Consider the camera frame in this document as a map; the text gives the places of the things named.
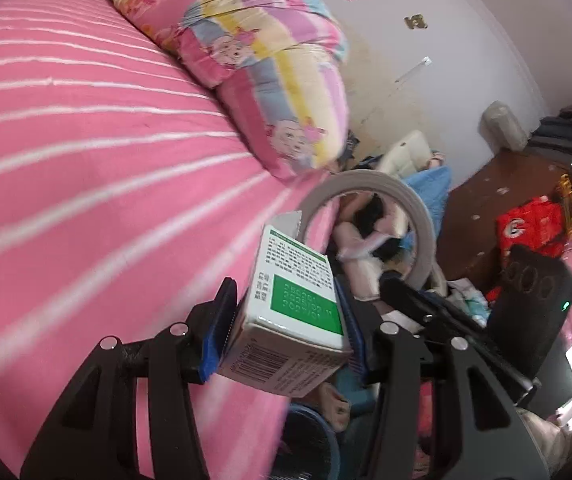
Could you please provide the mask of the person's right hand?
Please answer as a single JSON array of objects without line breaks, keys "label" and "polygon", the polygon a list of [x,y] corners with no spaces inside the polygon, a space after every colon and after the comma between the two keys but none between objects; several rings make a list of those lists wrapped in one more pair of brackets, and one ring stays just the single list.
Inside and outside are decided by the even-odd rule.
[{"label": "person's right hand", "polygon": [[572,430],[559,427],[524,408],[518,408],[517,413],[548,465],[548,472],[555,476],[572,457]]}]

